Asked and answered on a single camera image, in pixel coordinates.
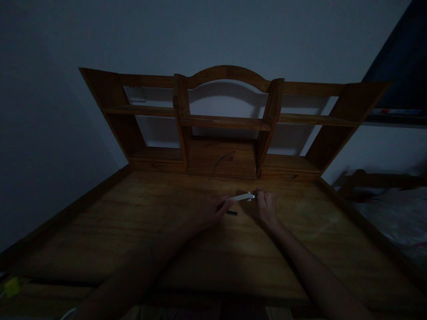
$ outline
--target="wooden shelf board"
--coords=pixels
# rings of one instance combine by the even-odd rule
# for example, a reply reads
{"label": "wooden shelf board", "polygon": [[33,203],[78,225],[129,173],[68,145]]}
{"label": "wooden shelf board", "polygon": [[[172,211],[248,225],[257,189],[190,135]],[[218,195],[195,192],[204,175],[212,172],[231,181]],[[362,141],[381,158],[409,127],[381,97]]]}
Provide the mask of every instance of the wooden shelf board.
{"label": "wooden shelf board", "polygon": [[151,107],[151,106],[138,106],[138,105],[124,105],[116,108],[104,109],[109,114],[131,114],[136,116],[161,116],[174,118],[175,113],[173,108],[166,107]]}
{"label": "wooden shelf board", "polygon": [[263,169],[275,169],[293,172],[319,173],[304,156],[284,156],[267,154]]}
{"label": "wooden shelf board", "polygon": [[270,131],[270,126],[262,119],[235,118],[222,116],[187,116],[181,121],[181,126],[209,127],[209,128],[231,128]]}
{"label": "wooden shelf board", "polygon": [[141,151],[132,154],[129,160],[141,160],[151,162],[184,163],[181,149],[145,147]]}
{"label": "wooden shelf board", "polygon": [[296,96],[339,96],[345,86],[345,84],[285,81],[283,94]]}
{"label": "wooden shelf board", "polygon": [[194,136],[188,173],[255,179],[257,141]]}
{"label": "wooden shelf board", "polygon": [[356,127],[358,125],[357,122],[338,119],[331,116],[304,115],[295,113],[281,113],[278,123],[312,125],[320,124],[340,127]]}

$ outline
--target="white wall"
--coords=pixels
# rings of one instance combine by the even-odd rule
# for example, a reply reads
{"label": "white wall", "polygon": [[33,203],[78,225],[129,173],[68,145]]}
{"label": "white wall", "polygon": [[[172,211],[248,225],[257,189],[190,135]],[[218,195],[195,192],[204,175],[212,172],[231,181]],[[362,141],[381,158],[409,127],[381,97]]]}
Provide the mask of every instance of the white wall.
{"label": "white wall", "polygon": [[[1,49],[1,90],[6,100],[1,120],[5,205],[0,251],[126,164],[78,67],[190,76],[214,65],[234,64],[267,79],[359,82],[409,3],[15,0],[2,4],[1,36],[7,45]],[[311,109],[311,103],[304,107]],[[319,108],[326,102],[313,104]],[[276,139],[280,149],[286,137]]]}
{"label": "white wall", "polygon": [[427,170],[426,128],[365,124],[359,127],[322,178],[333,184],[343,172],[407,173]]}

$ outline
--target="wooden desk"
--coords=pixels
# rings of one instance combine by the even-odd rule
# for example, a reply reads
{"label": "wooden desk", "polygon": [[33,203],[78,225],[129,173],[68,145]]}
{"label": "wooden desk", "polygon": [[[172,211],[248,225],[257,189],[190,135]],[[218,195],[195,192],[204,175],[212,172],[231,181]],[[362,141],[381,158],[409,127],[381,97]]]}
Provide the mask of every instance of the wooden desk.
{"label": "wooden desk", "polygon": [[[257,184],[276,193],[282,221],[368,306],[425,304],[421,292],[313,183],[132,172],[15,263],[11,273],[99,284],[131,253],[173,230],[206,195],[237,195]],[[237,216],[226,215],[220,225],[192,239],[156,288],[309,303],[286,260],[249,216],[256,205],[236,203]]]}

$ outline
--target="wooden shelf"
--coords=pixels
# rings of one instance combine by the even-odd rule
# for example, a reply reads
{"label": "wooden shelf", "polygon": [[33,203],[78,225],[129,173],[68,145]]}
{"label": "wooden shelf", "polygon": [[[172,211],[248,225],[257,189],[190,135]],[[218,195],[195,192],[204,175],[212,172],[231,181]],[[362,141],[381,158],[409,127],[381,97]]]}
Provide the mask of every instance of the wooden shelf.
{"label": "wooden shelf", "polygon": [[174,118],[175,113],[173,108],[165,107],[151,107],[151,106],[138,106],[138,105],[124,105],[116,108],[104,109],[108,114],[130,114],[136,116],[162,116]]}
{"label": "wooden shelf", "polygon": [[257,141],[194,136],[188,173],[255,179]]}
{"label": "wooden shelf", "polygon": [[222,116],[190,115],[181,120],[181,126],[270,131],[270,126],[265,124],[262,119],[234,118]]}
{"label": "wooden shelf", "polygon": [[267,154],[263,168],[292,172],[319,173],[320,170],[303,156]]}
{"label": "wooden shelf", "polygon": [[145,147],[141,151],[132,154],[129,160],[141,160],[151,162],[184,163],[181,149]]}
{"label": "wooden shelf", "polygon": [[358,125],[357,122],[338,119],[331,116],[303,115],[294,113],[281,113],[278,123],[312,125],[320,124],[340,127],[355,127]]}

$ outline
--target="finger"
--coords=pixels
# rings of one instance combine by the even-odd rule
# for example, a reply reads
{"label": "finger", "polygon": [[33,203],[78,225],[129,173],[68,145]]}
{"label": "finger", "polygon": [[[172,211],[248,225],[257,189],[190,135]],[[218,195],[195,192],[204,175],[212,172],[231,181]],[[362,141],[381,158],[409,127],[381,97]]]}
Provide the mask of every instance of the finger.
{"label": "finger", "polygon": [[266,208],[267,204],[266,204],[266,199],[264,197],[264,191],[261,188],[257,188],[258,190],[258,207],[259,208]]}
{"label": "finger", "polygon": [[273,194],[272,192],[267,192],[267,193],[265,194],[266,204],[267,204],[267,206],[268,206],[269,208],[270,208],[270,207],[273,205],[273,203],[274,203],[273,197],[274,197],[274,194]]}
{"label": "finger", "polygon": [[227,201],[223,204],[223,206],[221,207],[221,209],[219,209],[219,210],[218,210],[218,213],[219,213],[221,216],[223,216],[223,215],[227,212],[227,210],[229,210],[229,209],[233,206],[233,204],[234,204],[234,201],[233,201],[233,200],[227,200]]}
{"label": "finger", "polygon": [[221,204],[224,203],[225,200],[227,200],[228,198],[230,198],[230,195],[226,194],[226,195],[222,195],[219,197],[215,198],[214,204],[219,207]]}

